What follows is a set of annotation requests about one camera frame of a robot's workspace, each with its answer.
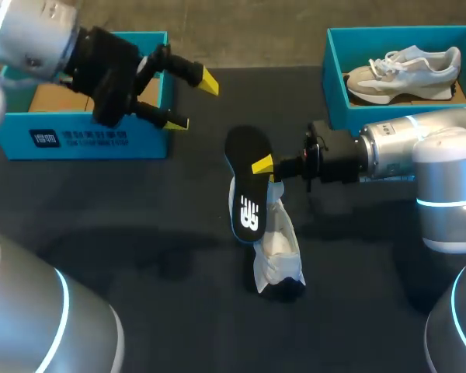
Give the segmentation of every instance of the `shoelace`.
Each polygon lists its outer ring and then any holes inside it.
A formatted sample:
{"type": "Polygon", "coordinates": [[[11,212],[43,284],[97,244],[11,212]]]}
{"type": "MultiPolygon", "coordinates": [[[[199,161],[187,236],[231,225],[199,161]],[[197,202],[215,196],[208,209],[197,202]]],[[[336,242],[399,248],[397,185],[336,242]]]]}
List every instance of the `shoelace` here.
{"type": "Polygon", "coordinates": [[[397,51],[388,52],[385,55],[384,60],[378,58],[377,60],[373,61],[370,59],[371,71],[377,78],[383,78],[389,71],[395,73],[396,71],[406,70],[406,67],[404,67],[400,62],[393,61],[392,57],[397,53],[397,51]]]}

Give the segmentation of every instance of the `black insole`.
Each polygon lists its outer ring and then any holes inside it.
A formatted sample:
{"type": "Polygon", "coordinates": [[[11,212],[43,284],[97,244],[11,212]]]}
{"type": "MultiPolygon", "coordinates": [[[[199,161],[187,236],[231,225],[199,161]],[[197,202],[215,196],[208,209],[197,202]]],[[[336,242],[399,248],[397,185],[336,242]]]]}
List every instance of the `black insole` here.
{"type": "Polygon", "coordinates": [[[229,131],[224,154],[235,174],[231,228],[242,242],[259,241],[266,230],[269,173],[254,175],[252,164],[271,154],[267,136],[252,126],[229,131]]]}

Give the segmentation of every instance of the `cardboard box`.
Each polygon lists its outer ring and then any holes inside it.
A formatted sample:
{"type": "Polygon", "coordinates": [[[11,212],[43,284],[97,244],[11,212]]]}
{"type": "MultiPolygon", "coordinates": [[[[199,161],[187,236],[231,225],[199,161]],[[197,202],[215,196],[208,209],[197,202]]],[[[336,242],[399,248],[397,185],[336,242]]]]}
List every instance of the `cardboard box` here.
{"type": "Polygon", "coordinates": [[[363,125],[406,115],[466,106],[466,26],[358,27],[327,32],[322,84],[329,118],[334,129],[349,129],[355,135],[363,125]],[[345,71],[369,65],[370,58],[383,58],[389,51],[416,45],[424,51],[461,51],[461,73],[456,93],[448,101],[399,96],[391,105],[364,105],[349,98],[343,81],[345,71]]]}
{"type": "MultiPolygon", "coordinates": [[[[160,79],[153,78],[139,96],[139,100],[153,106],[158,105],[160,79]]],[[[37,87],[31,101],[29,113],[92,112],[94,102],[82,93],[55,84],[37,87]]]]}
{"type": "MultiPolygon", "coordinates": [[[[150,54],[167,43],[167,33],[116,33],[150,54]]],[[[8,78],[25,78],[5,67],[8,78]]],[[[172,108],[172,76],[151,80],[139,100],[172,108]]],[[[136,116],[125,116],[117,128],[95,124],[93,102],[57,85],[6,90],[7,114],[0,127],[0,145],[9,159],[161,159],[167,156],[168,131],[136,116]]]]}

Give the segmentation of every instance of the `shoe heel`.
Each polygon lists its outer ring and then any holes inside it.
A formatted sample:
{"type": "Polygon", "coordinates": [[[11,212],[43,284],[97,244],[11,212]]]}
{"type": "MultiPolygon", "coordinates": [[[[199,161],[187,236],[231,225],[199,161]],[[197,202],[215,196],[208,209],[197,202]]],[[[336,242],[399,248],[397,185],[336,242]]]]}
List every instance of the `shoe heel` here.
{"type": "Polygon", "coordinates": [[[422,99],[451,99],[452,89],[450,85],[444,87],[422,87],[410,92],[414,96],[422,99]]]}

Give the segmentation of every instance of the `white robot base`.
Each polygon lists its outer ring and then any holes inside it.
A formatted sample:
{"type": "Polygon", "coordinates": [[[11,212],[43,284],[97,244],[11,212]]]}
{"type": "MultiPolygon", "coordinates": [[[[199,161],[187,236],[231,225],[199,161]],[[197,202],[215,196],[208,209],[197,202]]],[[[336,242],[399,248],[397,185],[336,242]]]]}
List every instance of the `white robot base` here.
{"type": "Polygon", "coordinates": [[[110,305],[0,236],[0,373],[119,373],[123,356],[110,305]]]}

